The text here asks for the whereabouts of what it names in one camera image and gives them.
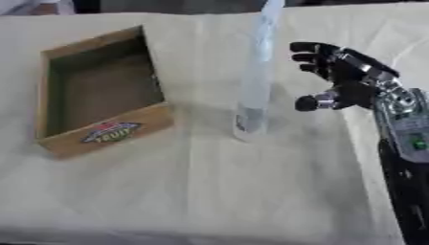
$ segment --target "wrinkled fabric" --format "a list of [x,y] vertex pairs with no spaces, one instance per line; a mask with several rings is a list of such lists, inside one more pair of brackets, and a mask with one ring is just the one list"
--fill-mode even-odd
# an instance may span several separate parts
[[[0,237],[58,244],[402,244],[371,112],[294,111],[329,88],[292,41],[348,46],[429,89],[427,4],[283,11],[267,135],[232,136],[255,13],[5,17],[0,30]],[[174,127],[67,161],[34,143],[39,52],[144,25]]]

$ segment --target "clear plastic bottle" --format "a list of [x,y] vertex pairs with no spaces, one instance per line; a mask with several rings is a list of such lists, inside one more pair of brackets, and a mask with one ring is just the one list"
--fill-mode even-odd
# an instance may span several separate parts
[[267,109],[272,83],[273,32],[284,6],[284,0],[268,0],[262,9],[257,35],[241,82],[234,134],[252,142],[265,134]]

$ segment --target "black robotic finger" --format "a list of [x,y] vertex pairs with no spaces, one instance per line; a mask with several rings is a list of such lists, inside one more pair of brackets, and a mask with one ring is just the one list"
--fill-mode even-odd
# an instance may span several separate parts
[[315,63],[317,58],[316,54],[295,54],[292,56],[292,59],[294,61],[298,61],[298,62],[308,62],[308,63]]
[[303,72],[314,73],[323,79],[328,79],[329,72],[326,67],[322,67],[316,64],[302,64],[300,65],[300,69]]
[[322,55],[324,57],[330,56],[338,49],[338,46],[320,42],[292,42],[290,44],[290,51],[292,52],[307,52]]
[[388,73],[394,75],[396,78],[399,78],[399,72],[398,71],[396,71],[396,70],[390,68],[389,66],[381,63],[380,61],[376,60],[373,57],[369,57],[369,56],[363,55],[362,53],[359,53],[359,52],[357,52],[357,51],[355,51],[353,49],[345,49],[344,53],[351,54],[352,56],[354,56],[354,57],[362,60],[363,62],[365,62],[367,64],[370,64],[373,67],[375,67],[375,68],[377,68],[377,69],[379,69],[381,71],[388,72]]

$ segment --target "white cloth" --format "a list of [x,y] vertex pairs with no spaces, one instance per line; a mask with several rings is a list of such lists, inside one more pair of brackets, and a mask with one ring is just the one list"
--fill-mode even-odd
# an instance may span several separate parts
[[[300,72],[288,45],[352,47],[395,64],[406,86],[429,90],[427,12],[421,3],[285,9],[276,35],[270,129],[261,145],[237,141],[231,132],[255,13],[2,18],[0,237],[76,244],[402,244],[371,114],[359,108],[295,112],[295,98],[329,84]],[[67,161],[49,158],[33,138],[39,52],[136,25],[145,26],[174,127]]]
[[57,4],[60,14],[74,13],[72,0],[1,0],[0,15],[28,15],[39,4]]

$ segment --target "green light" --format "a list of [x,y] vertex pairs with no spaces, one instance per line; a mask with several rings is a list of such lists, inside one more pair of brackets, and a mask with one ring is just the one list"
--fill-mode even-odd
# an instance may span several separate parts
[[424,137],[421,134],[412,134],[410,140],[415,150],[423,150],[427,148],[427,143],[424,141]]

